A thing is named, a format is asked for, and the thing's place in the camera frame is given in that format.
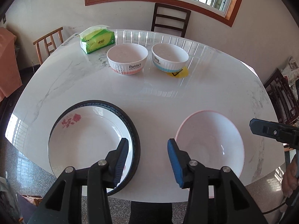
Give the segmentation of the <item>person's right hand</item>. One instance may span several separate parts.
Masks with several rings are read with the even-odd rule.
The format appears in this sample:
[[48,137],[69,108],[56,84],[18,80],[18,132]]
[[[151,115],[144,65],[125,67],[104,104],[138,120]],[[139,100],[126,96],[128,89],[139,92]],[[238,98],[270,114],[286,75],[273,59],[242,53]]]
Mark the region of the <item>person's right hand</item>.
[[296,155],[293,157],[290,164],[286,168],[286,172],[283,175],[282,191],[285,197],[290,197],[293,191],[298,186]]

